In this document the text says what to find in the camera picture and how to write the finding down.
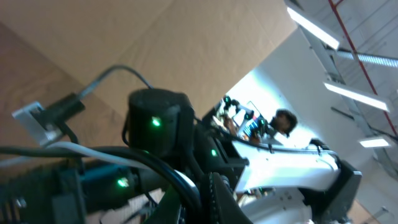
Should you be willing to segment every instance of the ceiling light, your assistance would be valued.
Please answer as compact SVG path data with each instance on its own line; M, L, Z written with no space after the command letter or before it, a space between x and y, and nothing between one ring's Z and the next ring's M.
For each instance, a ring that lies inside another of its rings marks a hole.
M328 50L328 53L330 55L337 55L341 58L354 60L353 54L348 50L335 51L335 50L330 49L330 50ZM361 54L361 53L357 53L357 56L361 62L373 63L376 65L383 65L383 66L387 66L387 67L398 68L398 59L396 59L396 58L382 57L379 55Z
M330 29L326 28L316 19L306 14L289 0L286 0L285 3L287 5L287 12L294 21L306 28L306 30L310 31L313 35L333 49L338 49L338 46L340 45L340 38L338 35L334 34Z
M328 90L334 91L335 93L341 94L343 96L347 96L353 100L366 103L367 105L382 109L384 111L391 112L393 110L391 102L380 96L359 91L349 86L338 84L335 82L326 81L323 83Z
M359 143L363 147L392 147L395 146L395 142L388 136L376 136L373 138L366 138L359 140Z

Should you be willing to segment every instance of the cable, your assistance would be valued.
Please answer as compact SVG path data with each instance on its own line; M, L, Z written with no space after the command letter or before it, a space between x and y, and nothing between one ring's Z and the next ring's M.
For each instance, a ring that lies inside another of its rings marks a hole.
M57 124L57 127L61 130L63 134L66 134L70 142L73 142L75 144L79 144L79 139L77 138L76 134L69 128L69 126L65 123L60 123Z
M128 117L129 117L129 112L127 112L126 120L124 121L123 130L122 130L122 140L127 146L130 145L129 141L126 138Z
M205 175L205 173L202 171L202 169L199 166L198 161L195 159L195 156L193 155L193 151L189 150L189 151L185 151L183 153L185 154L186 165L191 169L196 180L201 180L202 177Z
M139 78L148 88L154 88L152 85L148 83L148 81L133 68L130 68L126 65L113 65L107 70L103 71L95 80L93 80L90 84L88 84L81 92L77 94L79 99L84 98L86 95L90 94L106 77L115 72L116 70L127 70L133 73L137 78Z
M101 216L99 217L99 219L98 219L98 221L99 221L99 224L103 224L103 222L102 222L102 219L105 217L105 215L107 215L108 214L108 212L103 212L102 214L101 214Z
M230 138L230 139L232 139L232 140L234 140L234 141L238 141L238 142L243 143L243 144L246 144L246 145L248 145L248 146L252 146L252 147L259 148L259 149L263 149L263 150L270 151L270 148L269 148L268 146L262 146L262 145L260 145L260 144L251 143L251 142L246 141L246 140L243 140L243 139L241 139L241 138L239 138L239 137L237 137L237 136L233 136L232 134L227 133L226 131L224 131L224 130L222 130L222 129L220 129L220 128L216 128L216 127L213 127L213 126L205 125L205 124L202 122L202 120L200 120L199 118L195 118L195 120L196 120L198 123L202 124L204 127L208 128L208 129L213 129L213 130L215 130L215 131L217 131L217 132L223 134L224 136L227 136L228 138ZM317 150L313 150L313 149L298 150L298 149L279 149L279 148L272 148L272 150L273 150L274 152L302 153L302 154L318 154L318 151L317 151ZM337 163L340 164L340 158L339 158L337 152L331 151L331 150L322 150L321 152L327 153L327 154L333 156L333 157L336 159Z
M17 154L20 156L30 156L30 157L85 157L86 155L81 155L74 151L66 151L69 148L63 147L52 147L45 149L32 149L27 147L13 147L13 146L1 146L0 154ZM188 177L179 174L176 170L173 170L165 162L159 158L143 152L139 149L129 149L128 147L122 146L106 146L106 147L95 147L98 152L107 152L113 156L123 156L126 158L137 160L147 167L151 168L153 171L161 175L164 179L168 180L172 187L181 196L182 201L184 201L187 207L191 208L192 212L201 211L201 202L196 192L186 179Z
M6 168L9 166L14 166L16 164L20 164L23 162L27 162L30 161L32 158L27 157L27 156L18 156L15 158L11 158L11 159L3 159L0 161L0 169L1 168Z
M106 154L103 152L98 152L92 149L89 149L87 147L81 146L79 144L75 144L72 142L56 142L53 143L49 146L46 147L46 149L51 149L54 147L61 147L65 149L72 150L74 152L89 156L89 157L94 157L96 159L100 159L102 161L106 162L112 162L115 164L123 165L123 166L130 166L130 167L136 167L136 168L141 168L141 169L150 169L149 167L145 166L144 164L137 162L137 161L132 161L130 159L125 159L122 157L118 156L113 156L110 154Z
M149 202L147 202L141 209L138 211L134 212L131 214L129 217L127 217L121 224L127 224L129 223L133 218L136 218L138 215L145 215L150 212L153 212L154 208L151 208L149 205Z
M144 192L144 195L148 198L148 200L149 200L153 205L157 206L157 202L154 200L154 198L152 198L152 196L150 196L150 194L149 194L147 191Z

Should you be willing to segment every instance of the black hair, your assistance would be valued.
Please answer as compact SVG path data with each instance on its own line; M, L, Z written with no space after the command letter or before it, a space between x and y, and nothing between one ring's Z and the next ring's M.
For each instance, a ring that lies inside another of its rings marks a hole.
M294 115L292 112L290 112L287 109L279 109L276 111L276 115L275 117L272 118L272 121L270 122L270 125L275 128L276 126L276 120L275 118L279 117L279 116L286 116L286 119L289 121L290 123L290 127L286 130L285 134L287 137L289 137L290 133L293 131L293 129L296 127L297 125L297 117L296 115Z

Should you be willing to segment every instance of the red pipe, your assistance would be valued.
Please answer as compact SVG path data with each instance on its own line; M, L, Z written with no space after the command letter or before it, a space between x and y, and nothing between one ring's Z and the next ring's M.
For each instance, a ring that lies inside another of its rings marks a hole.
M349 37L349 34L348 34L348 32L347 32L347 29L346 29L346 27L344 26L343 21L341 20L341 17L340 17L340 15L338 14L338 11L337 11L337 8L336 8L337 5L340 4L342 1L343 1L343 0L340 0L340 1L337 2L336 5L334 5L334 4L333 4L333 1L332 1L332 0L329 0L329 4L330 4L330 7L331 7L331 10L333 10L333 12L335 13L335 16L336 16L336 18L337 18L337 20L338 20L338 23L340 24L341 28L343 29L344 35L346 36L346 39L348 40L349 46L351 47L353 53L356 55L356 54L357 54L357 51L356 51L356 49L355 49L354 43L353 43L353 41L351 40L351 38ZM369 75L368 75L368 73L367 73L367 71L366 71L366 69L365 69L365 66L363 65L363 63L362 63L360 60L358 60L358 63L359 63L359 66L361 67L363 73L365 74L365 77L366 77L366 79L367 79L369 85L371 86L373 93L374 93L375 95L377 95L377 91L376 91L376 89L375 89L375 87L374 87L374 85L373 85L373 83L372 83L371 78L369 77ZM396 129L394 128L394 125L392 124L392 121L391 121L391 119L390 119L390 116L387 114L387 112L385 112L385 111L383 111L383 112L384 112L384 116L386 117L386 119L387 119L387 121L388 121L388 123L389 123L389 125L390 125L390 127L391 127L391 129L392 129L392 132L393 132L396 136L398 136L398 133L397 133Z

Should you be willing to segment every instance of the metal rod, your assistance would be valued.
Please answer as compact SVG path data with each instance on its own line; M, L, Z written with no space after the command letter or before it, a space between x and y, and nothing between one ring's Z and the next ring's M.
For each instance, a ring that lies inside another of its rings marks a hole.
M355 49L355 46L354 46L353 41L352 41L351 38L349 37L348 31L347 31L346 27L344 26L343 20L341 20L341 17L340 17L340 15L339 15L338 11L337 11L336 5L333 4L333 1L332 1L332 0L329 0L329 4L330 4L330 7L331 7L331 10L335 13L335 16L336 16L336 18L337 18L337 21L338 21L338 23L340 24L340 27L343 29L344 35L346 36L346 39L347 39L347 41L348 41L348 43L349 43L349 46L351 47L351 50L353 51L354 56L356 57L356 60L358 61L359 66L361 67L361 70L363 71L363 73L364 73L364 75L365 75L365 77L366 77L366 79L367 79L369 85L371 86L371 89L372 89L373 93L374 93L375 95L377 95L376 88L374 87L373 82L372 82L371 78L369 77L368 72L367 72L366 69L365 69L365 66L363 65L363 63L362 63L360 60L358 60L358 53L357 53L357 51L356 51L356 49ZM394 125L392 124L392 121L391 121L391 119L390 119L390 116L389 116L389 115L387 114L387 112L385 112L385 111L383 111L383 113L384 113L384 116L386 117L386 119L387 119L387 121L388 121L388 123L389 123L389 126L390 126L391 129L392 129L392 132L393 132L396 136L398 136L398 133L397 133L396 129L394 128Z
M351 120L354 121L354 116L351 116L351 115L349 115L348 113L342 112L341 110L339 110L339 109L337 109L337 108L335 108L335 107L331 107L330 109L331 109L332 111L334 111L334 112L336 112L336 113L338 113L338 114L340 114L340 115L343 115L344 117L349 118L349 119L351 119ZM389 133L387 133L387 132L385 132L385 131L381 131L381 130L379 130L379 129L377 129L377 128L374 128L374 127L372 127L372 126L370 126L370 125L369 125L369 128L372 129L372 130L375 131L375 132L380 133L380 134L385 134L385 135L389 136L390 138L392 138L392 139L394 139L395 141L398 142L398 137L396 137L396 136L393 136L393 135L391 135L391 134L389 134Z
M389 213L389 210L388 210L385 206L383 206L383 207L381 207L380 210L377 211L374 215L370 216L367 220L365 220L364 222L362 222L362 224L369 224L369 222L370 222L370 221L373 221L373 220L376 220L376 221L377 221L377 219L378 219L380 216L384 215L385 213Z

